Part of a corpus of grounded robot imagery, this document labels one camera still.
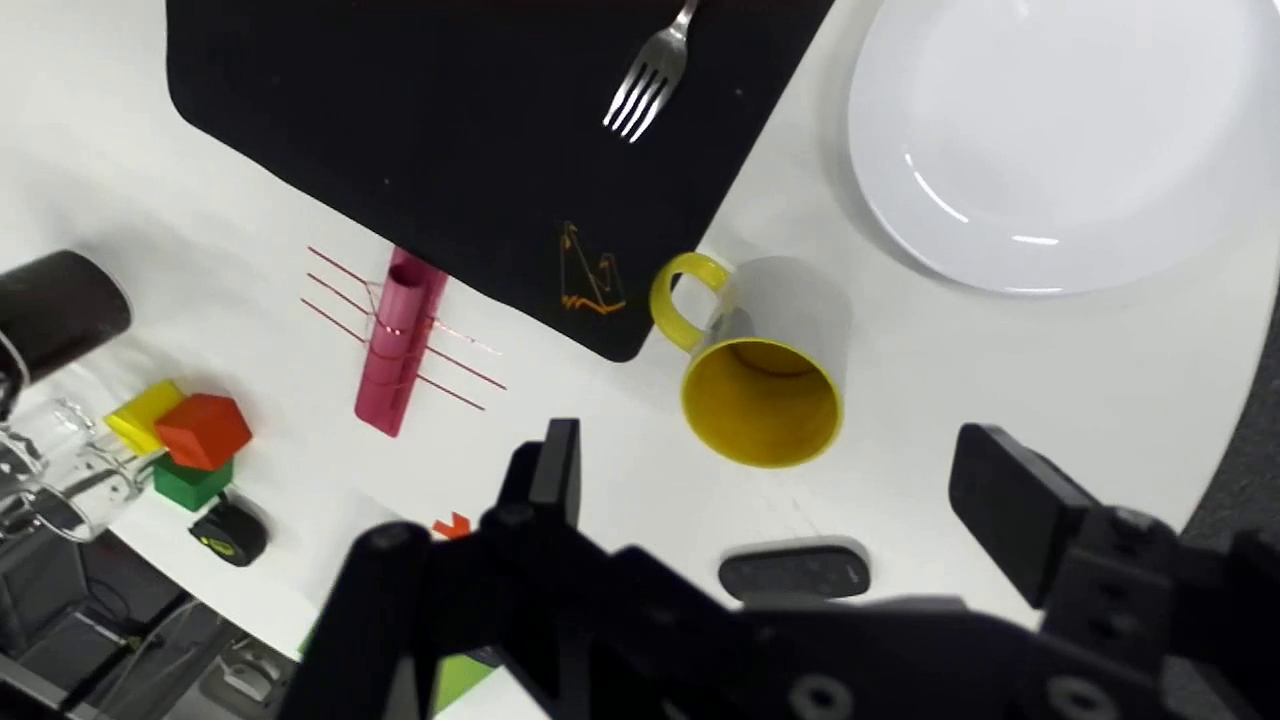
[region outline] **yellow mug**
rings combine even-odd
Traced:
[[[840,434],[840,347],[828,333],[840,311],[815,305],[811,280],[781,270],[785,262],[757,262],[754,280],[737,280],[720,262],[686,254],[648,292],[653,324],[693,357],[680,388],[690,427],[754,468],[803,466]],[[680,276],[717,298],[712,330],[677,307]]]

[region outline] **white table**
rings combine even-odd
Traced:
[[[1212,256],[1138,290],[1010,302],[943,285],[879,236],[843,153],[843,93],[874,0],[840,0],[785,110],[708,234],[728,262],[796,256],[843,285],[858,330],[849,427],[799,471],[706,454],[677,414],[680,357],[648,340],[606,366],[574,340],[451,285],[450,351],[508,392],[427,366],[471,414],[422,388],[401,439],[351,417],[362,347],[317,320],[307,246],[380,276],[389,246],[183,127],[166,93],[161,5],[5,5],[0,262],[85,247],[137,305],[137,333],[66,383],[126,396],[176,377],[244,399],[258,444],[238,491],[277,541],[229,568],[192,517],[144,495],[116,533],[205,605],[297,657],[347,541],[378,520],[481,512],[522,439],[584,422],[584,533],[646,543],[712,596],[717,561],[796,537],[853,537],[874,600],[947,591],[1028,609],[947,512],[957,427],[995,422],[1102,502],[1179,524],[1245,409],[1276,292],[1276,215],[1241,222]],[[508,681],[460,706],[511,718]]]

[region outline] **black placemat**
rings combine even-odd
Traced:
[[[602,115],[672,0],[170,0],[170,89],[302,193],[630,361],[653,274],[706,236],[826,14],[706,0],[639,143]]]

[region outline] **white plate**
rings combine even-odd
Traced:
[[[1273,0],[883,0],[849,93],[879,223],[995,292],[1171,270],[1280,196]]]

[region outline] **silver fork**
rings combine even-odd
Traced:
[[[648,35],[639,57],[633,59],[633,71],[611,93],[606,127],[611,127],[622,140],[638,143],[657,114],[668,110],[690,65],[690,23],[698,15],[698,5],[701,0],[686,0],[680,15]]]

